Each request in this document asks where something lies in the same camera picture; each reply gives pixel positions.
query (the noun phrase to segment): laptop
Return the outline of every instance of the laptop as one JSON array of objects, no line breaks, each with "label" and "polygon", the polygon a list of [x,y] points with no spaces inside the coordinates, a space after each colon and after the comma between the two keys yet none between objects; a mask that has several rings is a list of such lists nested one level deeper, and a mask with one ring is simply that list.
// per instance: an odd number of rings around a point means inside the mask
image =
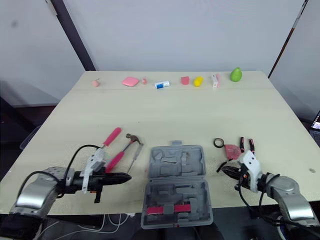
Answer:
[{"label": "laptop", "polygon": [[312,122],[309,128],[309,133],[315,140],[316,144],[320,147],[320,111]]}]

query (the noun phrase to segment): white wall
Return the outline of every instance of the white wall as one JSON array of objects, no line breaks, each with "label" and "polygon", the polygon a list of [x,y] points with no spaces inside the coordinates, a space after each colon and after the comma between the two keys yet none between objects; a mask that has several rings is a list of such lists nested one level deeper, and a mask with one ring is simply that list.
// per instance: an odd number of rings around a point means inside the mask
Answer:
[{"label": "white wall", "polygon": [[13,106],[52,105],[84,68],[45,0],[0,1],[0,95]]},{"label": "white wall", "polygon": [[320,110],[320,1],[309,0],[270,80],[298,117]]},{"label": "white wall", "polygon": [[97,70],[269,74],[304,0],[65,0]]}]

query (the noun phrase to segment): black ring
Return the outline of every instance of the black ring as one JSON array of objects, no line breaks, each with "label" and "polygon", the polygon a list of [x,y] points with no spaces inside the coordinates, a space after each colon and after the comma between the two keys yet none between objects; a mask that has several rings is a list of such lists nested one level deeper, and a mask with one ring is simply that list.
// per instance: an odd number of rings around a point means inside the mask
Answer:
[{"label": "black ring", "polygon": [[[217,145],[217,144],[216,144],[216,141],[217,141],[217,140],[221,141],[221,142],[222,142],[222,145]],[[216,148],[220,149],[220,148],[222,148],[222,147],[225,145],[225,141],[224,141],[222,138],[217,137],[217,138],[215,138],[215,139],[213,140],[213,145],[214,145]]]}]

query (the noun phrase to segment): white cable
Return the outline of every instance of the white cable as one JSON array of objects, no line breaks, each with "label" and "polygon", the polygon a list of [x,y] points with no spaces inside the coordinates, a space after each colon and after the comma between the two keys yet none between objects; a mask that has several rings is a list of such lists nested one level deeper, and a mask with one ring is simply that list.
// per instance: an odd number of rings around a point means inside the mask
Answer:
[{"label": "white cable", "polygon": [[52,223],[50,226],[47,226],[45,229],[42,230],[42,232],[40,232],[40,234],[38,235],[38,237],[36,238],[36,240],[38,240],[40,238],[40,236],[49,228],[53,227],[54,225],[58,224],[59,221],[56,221],[55,223]]},{"label": "white cable", "polygon": [[99,229],[88,228],[88,227],[84,227],[84,226],[81,226],[81,225],[78,225],[78,227],[81,228],[81,229],[90,230],[90,231],[101,231],[105,226],[105,220],[106,220],[106,215],[103,214],[102,225],[101,225],[101,227]]},{"label": "white cable", "polygon": [[279,237],[281,238],[281,240],[287,240],[286,237],[284,236],[283,232],[281,231],[281,225],[276,226],[276,229],[278,230],[278,234]]},{"label": "white cable", "polygon": [[87,233],[96,233],[96,234],[114,234],[118,231],[119,227],[120,227],[120,223],[121,223],[121,214],[119,216],[119,223],[116,227],[116,229],[114,231],[94,231],[94,230],[80,230],[80,231],[73,231],[73,232],[70,232],[66,235],[63,235],[63,236],[60,236],[54,240],[59,240],[59,239],[62,239],[66,236],[69,236],[69,235],[72,235],[72,234],[76,234],[76,233],[82,233],[82,232],[87,232]]},{"label": "white cable", "polygon": [[[129,215],[127,215],[126,218],[123,220],[123,222],[120,223],[120,226],[121,226],[122,224],[124,224],[124,223],[128,220],[128,218],[129,218]],[[111,220],[110,214],[108,214],[108,219],[109,219],[109,222],[110,222],[112,225],[118,226],[118,224],[114,223],[114,222]]]}]

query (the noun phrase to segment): yellow toy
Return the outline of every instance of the yellow toy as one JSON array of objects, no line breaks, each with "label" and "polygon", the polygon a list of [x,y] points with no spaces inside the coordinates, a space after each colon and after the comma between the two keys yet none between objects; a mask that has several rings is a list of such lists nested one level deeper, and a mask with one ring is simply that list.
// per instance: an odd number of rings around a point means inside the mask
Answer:
[{"label": "yellow toy", "polygon": [[200,87],[203,81],[204,81],[204,78],[202,76],[197,76],[193,81],[193,85],[195,87]]}]

